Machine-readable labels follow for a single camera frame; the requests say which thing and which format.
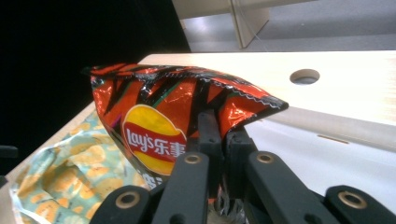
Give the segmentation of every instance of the black background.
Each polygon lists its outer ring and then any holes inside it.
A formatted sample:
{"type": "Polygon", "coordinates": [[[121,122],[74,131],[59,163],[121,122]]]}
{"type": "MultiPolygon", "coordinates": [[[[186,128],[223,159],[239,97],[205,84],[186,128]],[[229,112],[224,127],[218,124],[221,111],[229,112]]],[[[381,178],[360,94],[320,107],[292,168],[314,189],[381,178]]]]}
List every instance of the black background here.
{"type": "Polygon", "coordinates": [[[190,52],[171,0],[2,1],[0,158],[5,175],[92,101],[85,66],[190,52]]]}

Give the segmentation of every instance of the lay's logo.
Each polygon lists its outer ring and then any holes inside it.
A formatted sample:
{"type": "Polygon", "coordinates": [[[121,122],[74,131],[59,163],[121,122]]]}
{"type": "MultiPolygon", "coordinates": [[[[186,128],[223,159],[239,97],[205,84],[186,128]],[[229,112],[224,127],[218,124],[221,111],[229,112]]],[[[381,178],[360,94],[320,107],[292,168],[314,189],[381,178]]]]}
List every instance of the lay's logo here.
{"type": "Polygon", "coordinates": [[[186,136],[171,120],[147,105],[132,107],[122,124],[124,141],[151,171],[170,175],[176,158],[186,152],[186,136]]]}

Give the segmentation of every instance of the potato chip bag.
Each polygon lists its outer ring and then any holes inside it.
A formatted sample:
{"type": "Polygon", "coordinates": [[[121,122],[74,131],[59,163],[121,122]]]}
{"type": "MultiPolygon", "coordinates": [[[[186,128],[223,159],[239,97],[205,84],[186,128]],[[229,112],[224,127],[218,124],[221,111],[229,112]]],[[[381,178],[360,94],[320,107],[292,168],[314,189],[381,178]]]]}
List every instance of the potato chip bag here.
{"type": "Polygon", "coordinates": [[[87,68],[110,136],[153,189],[198,137],[198,114],[212,109],[222,138],[288,104],[240,77],[192,66],[119,63],[87,68]]]}

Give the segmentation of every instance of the white table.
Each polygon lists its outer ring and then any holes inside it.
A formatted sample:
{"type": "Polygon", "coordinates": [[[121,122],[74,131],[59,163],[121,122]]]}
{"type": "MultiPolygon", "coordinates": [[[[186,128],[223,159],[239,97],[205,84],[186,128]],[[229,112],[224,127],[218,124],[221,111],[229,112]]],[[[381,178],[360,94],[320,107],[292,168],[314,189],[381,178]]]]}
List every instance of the white table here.
{"type": "MultiPolygon", "coordinates": [[[[396,51],[154,54],[141,63],[219,70],[289,102],[288,110],[246,127],[259,150],[275,152],[318,193],[347,184],[396,213],[396,51]],[[319,80],[290,82],[301,69],[318,71],[319,80]]],[[[40,148],[59,142],[93,110],[88,105],[40,148]]],[[[8,187],[0,189],[0,223],[15,223],[8,187]]]]}

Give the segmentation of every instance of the brass screw hole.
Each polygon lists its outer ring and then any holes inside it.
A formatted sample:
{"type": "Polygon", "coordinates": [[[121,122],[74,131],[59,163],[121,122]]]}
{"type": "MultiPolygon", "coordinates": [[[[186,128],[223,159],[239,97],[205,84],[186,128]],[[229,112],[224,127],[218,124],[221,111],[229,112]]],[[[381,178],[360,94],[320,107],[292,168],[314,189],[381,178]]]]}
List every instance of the brass screw hole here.
{"type": "Polygon", "coordinates": [[[338,193],[338,198],[341,200],[341,202],[348,205],[349,207],[356,209],[363,209],[367,207],[367,202],[356,193],[341,191],[338,193]]]}
{"type": "Polygon", "coordinates": [[[197,155],[190,155],[190,156],[186,157],[184,159],[184,161],[189,164],[196,164],[201,161],[201,157],[199,157],[197,155]]]}
{"type": "Polygon", "coordinates": [[[259,154],[257,155],[257,160],[262,163],[271,163],[274,161],[274,158],[268,154],[259,154]]]}
{"type": "Polygon", "coordinates": [[[116,200],[116,206],[121,209],[131,208],[140,201],[140,194],[136,191],[122,193],[116,200]]]}

